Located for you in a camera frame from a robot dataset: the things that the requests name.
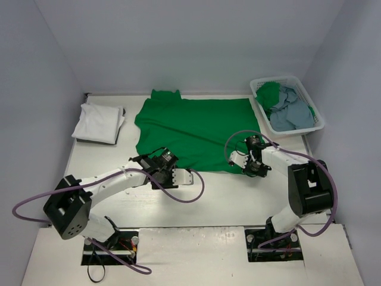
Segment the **green t-shirt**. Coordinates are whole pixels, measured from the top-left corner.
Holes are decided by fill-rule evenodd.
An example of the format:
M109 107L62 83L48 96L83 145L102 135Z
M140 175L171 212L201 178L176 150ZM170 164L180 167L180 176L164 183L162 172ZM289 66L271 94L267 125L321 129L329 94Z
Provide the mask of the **green t-shirt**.
M167 147L179 168L240 174L224 153L245 151L242 141L260 126L249 99L188 100L179 91L152 90L135 118L138 154Z

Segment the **dark grey t-shirt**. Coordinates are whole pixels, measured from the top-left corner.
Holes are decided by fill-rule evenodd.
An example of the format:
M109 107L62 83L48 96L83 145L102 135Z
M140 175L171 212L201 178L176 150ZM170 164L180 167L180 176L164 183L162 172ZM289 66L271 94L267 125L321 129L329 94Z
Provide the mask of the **dark grey t-shirt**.
M115 136L115 142L114 144L116 145L118 143L118 137L119 137L119 134L120 134L120 130L121 130L121 127L125 121L125 117L126 117L126 109L124 107L119 107L119 115L118 115L118 123L117 123L117 133L116 133L116 136Z

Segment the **white t-shirt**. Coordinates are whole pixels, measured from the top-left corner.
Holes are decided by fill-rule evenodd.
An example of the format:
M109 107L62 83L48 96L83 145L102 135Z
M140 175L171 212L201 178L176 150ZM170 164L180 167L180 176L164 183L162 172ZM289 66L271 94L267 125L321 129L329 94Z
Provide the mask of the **white t-shirt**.
M115 145L119 107L82 104L79 121L71 137L78 141Z

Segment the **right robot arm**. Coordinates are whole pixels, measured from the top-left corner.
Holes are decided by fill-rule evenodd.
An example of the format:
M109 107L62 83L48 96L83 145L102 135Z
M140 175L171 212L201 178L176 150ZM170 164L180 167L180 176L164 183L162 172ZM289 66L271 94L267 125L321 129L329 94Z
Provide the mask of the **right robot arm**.
M337 207L337 193L325 162L265 144L258 135L247 137L245 145L247 154L241 165L245 175L265 178L269 171L276 170L287 179L288 203L267 219L263 231L267 244L278 245L285 233L307 217Z

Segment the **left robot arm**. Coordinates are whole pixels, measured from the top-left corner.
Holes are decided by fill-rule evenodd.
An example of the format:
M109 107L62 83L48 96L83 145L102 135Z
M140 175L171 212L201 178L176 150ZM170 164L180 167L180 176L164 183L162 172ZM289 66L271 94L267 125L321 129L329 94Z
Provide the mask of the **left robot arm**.
M87 179L64 177L43 207L43 211L64 240L77 235L97 240L106 250L114 249L119 242L120 230L107 216L100 217L92 208L105 199L151 182L153 189L159 186L174 188L173 169L179 158L168 148L162 148L159 156L144 154L130 158L126 166Z

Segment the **light blue t-shirt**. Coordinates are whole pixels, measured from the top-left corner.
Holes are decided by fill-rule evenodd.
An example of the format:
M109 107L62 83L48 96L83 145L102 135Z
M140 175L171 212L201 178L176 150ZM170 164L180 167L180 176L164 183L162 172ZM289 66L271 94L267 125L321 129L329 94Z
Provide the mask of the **light blue t-shirt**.
M309 106L299 100L270 115L270 124L277 132L314 127L314 116Z

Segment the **white plastic laundry basket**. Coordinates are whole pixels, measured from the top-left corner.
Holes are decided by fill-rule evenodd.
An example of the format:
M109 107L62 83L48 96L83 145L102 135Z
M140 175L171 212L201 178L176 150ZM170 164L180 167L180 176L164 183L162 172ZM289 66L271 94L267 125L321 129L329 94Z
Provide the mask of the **white plastic laundry basket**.
M303 135L324 127L324 120L297 77L254 79L250 81L250 87L273 134Z

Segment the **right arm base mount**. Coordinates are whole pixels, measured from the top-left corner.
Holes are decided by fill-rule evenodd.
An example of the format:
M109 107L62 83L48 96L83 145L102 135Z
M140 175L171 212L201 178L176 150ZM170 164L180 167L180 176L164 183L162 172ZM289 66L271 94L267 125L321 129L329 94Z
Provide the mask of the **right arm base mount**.
M296 231L288 237L282 238L266 245L266 241L281 236L270 236L264 228L245 228L245 243L249 263L259 262L291 262L304 259Z

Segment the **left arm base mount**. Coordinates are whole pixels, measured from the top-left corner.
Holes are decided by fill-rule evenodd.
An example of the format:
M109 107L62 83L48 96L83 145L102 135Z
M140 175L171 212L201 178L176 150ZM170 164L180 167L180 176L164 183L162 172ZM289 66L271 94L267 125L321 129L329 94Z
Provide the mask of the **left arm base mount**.
M118 242L109 248L109 251L112 252L119 259L128 263L129 265L135 264L137 262L138 254L138 238L139 230L138 229L121 229L121 235L118 239ZM95 247L95 256L93 254L93 244L84 242L83 251L82 251L82 266L117 266L121 265L119 261L116 261L108 253L101 250L99 247Z

